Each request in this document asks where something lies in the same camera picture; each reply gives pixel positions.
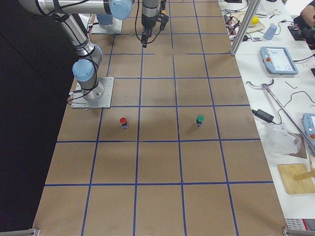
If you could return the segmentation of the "person forearm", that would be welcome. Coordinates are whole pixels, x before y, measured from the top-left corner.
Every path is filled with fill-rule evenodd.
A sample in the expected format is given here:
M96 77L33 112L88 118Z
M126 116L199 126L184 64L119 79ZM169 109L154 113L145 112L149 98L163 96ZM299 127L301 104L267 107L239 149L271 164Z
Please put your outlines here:
M300 13L305 23L312 27L315 24L315 7L308 4Z

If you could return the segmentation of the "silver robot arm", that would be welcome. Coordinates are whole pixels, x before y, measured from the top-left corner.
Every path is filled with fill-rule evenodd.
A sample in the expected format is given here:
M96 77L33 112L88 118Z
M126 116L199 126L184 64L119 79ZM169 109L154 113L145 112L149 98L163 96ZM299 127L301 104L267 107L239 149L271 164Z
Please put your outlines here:
M74 14L96 14L101 25L126 19L132 11L132 0L22 0L20 4L29 12L53 16L68 34L79 60L72 71L78 82L79 93L69 102L72 108L109 108L113 78L105 72L103 52L92 43L87 32L82 30Z
M143 0L138 3L137 7L140 7L140 4L142 4L141 24L143 31L141 37L138 36L136 31L137 27L134 27L134 29L135 35L141 41L143 48L154 42L155 38L151 41L149 39L156 24L160 23L157 33L160 34L169 21L169 17L165 12L165 3L166 1L164 0ZM125 20L129 17L133 4L133 0L107 0L104 4L105 14L97 14L96 16L99 26L106 29L113 26L117 20Z

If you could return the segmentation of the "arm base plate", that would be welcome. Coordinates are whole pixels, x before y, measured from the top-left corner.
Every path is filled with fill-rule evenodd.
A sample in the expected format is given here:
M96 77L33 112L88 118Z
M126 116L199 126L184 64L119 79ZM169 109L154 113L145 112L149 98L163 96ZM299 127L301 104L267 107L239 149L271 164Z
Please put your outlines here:
M121 34L122 33L122 20L116 18L113 19L114 23L112 25L102 26L99 25L98 20L95 19L91 33L92 34Z
M73 109L110 109L112 92L114 87L114 77L98 77L98 85L89 94L83 96L81 86L76 84L74 93L74 100L71 101L71 108Z

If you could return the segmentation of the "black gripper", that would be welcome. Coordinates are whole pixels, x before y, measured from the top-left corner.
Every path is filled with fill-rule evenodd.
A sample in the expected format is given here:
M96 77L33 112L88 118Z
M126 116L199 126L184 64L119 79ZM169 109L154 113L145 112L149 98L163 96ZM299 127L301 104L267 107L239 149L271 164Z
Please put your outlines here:
M169 17L167 15L156 15L154 17L142 15L141 23L144 27L144 31L141 34L141 44L143 48L147 47L149 43L148 40L151 37L151 31L156 26L156 22L160 23L159 30L163 31L168 21Z

